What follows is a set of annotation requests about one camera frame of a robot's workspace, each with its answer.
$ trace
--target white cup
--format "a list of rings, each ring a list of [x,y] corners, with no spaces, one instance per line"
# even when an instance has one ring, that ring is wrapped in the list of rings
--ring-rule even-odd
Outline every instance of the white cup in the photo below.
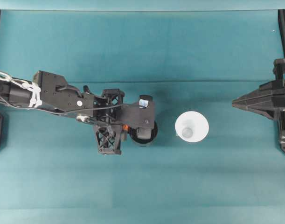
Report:
[[[175,122],[177,135],[187,142],[199,142],[209,133],[208,120],[199,112],[182,113]]]

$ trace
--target white cable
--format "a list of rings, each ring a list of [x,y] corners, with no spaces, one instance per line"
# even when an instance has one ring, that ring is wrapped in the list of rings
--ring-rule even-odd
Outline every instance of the white cable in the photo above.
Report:
[[[22,79],[14,79],[9,74],[2,71],[0,71],[0,80],[3,82],[11,82],[22,89],[26,89],[32,92],[32,96],[28,107],[34,106],[34,108],[37,108],[38,106],[42,105],[42,101],[40,99],[41,88],[37,85],[37,83],[32,82],[30,84],[29,82]]]

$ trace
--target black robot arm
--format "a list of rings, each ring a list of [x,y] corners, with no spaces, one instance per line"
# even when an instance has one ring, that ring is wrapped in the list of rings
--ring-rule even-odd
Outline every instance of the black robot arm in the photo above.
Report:
[[[45,71],[38,71],[32,81],[12,78],[0,71],[0,104],[40,110],[93,125],[101,154],[121,154],[120,142],[126,140],[127,134],[142,146],[157,135],[153,98],[141,95],[137,102],[124,104],[124,96],[120,89],[103,90],[97,96],[86,85],[81,93],[63,76]]]

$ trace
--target teal fabric surface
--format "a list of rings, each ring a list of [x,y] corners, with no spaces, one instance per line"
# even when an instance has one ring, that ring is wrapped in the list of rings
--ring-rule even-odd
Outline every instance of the teal fabric surface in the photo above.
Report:
[[[0,69],[69,82],[269,80],[282,58],[274,11],[4,11]]]
[[[95,94],[120,88],[126,103],[153,95],[159,133],[102,156],[89,125],[1,106],[0,224],[285,224],[276,123],[231,107],[282,56],[276,11],[4,11],[0,69],[59,73]],[[200,143],[175,136],[188,110],[209,121]]]
[[[0,9],[70,11],[225,11],[283,9],[285,0],[0,0]]]

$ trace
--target screw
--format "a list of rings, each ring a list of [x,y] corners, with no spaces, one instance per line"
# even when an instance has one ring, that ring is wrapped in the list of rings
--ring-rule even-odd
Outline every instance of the screw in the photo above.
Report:
[[[82,101],[81,101],[81,100],[78,100],[78,101],[77,101],[77,106],[82,106],[82,105],[83,105]]]

